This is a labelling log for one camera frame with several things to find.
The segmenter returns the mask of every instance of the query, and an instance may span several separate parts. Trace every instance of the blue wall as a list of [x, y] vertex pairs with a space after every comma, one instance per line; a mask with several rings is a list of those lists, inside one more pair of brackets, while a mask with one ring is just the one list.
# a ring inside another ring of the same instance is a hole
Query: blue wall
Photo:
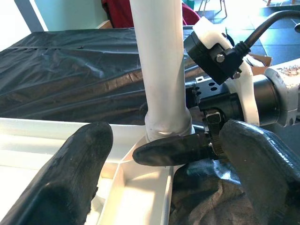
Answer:
[[93, 29], [107, 20], [101, 0], [35, 0], [49, 31]]

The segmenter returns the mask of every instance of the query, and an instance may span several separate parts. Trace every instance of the black cylinder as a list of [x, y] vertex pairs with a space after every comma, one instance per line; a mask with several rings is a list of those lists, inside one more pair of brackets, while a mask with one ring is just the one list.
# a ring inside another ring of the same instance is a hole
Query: black cylinder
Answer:
[[253, 76], [253, 83], [260, 126], [276, 123], [279, 118], [279, 101], [272, 81], [264, 75], [256, 75]]

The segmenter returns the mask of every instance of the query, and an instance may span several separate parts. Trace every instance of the metal screw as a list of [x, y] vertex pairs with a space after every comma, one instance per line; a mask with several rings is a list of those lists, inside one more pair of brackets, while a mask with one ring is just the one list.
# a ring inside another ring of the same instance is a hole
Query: metal screw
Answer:
[[236, 73], [233, 75], [233, 78], [234, 78], [234, 79], [239, 79], [239, 78], [240, 78], [240, 73], [239, 73], [239, 72], [236, 72]]
[[216, 60], [217, 62], [224, 62], [225, 56], [223, 54], [218, 54]]

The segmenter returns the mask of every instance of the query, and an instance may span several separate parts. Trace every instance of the white plastic bracket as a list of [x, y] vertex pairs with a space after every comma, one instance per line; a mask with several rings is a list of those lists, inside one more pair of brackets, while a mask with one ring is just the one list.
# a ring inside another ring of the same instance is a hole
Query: white plastic bracket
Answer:
[[[224, 49], [232, 48], [232, 45], [222, 35], [216, 25], [212, 24], [205, 17], [201, 17], [193, 26], [193, 30], [207, 49], [211, 49], [216, 43], [219, 43]], [[229, 78], [225, 83], [231, 93], [236, 92], [238, 94], [245, 122], [259, 126], [251, 67], [243, 61], [239, 68], [242, 71], [240, 78]]]

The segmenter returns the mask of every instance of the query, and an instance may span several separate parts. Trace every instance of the white pvc pipe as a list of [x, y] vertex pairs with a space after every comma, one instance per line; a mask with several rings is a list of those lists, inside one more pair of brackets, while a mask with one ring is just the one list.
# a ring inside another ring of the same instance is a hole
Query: white pvc pipe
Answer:
[[148, 103], [148, 141], [190, 134], [181, 0], [130, 0], [130, 5]]

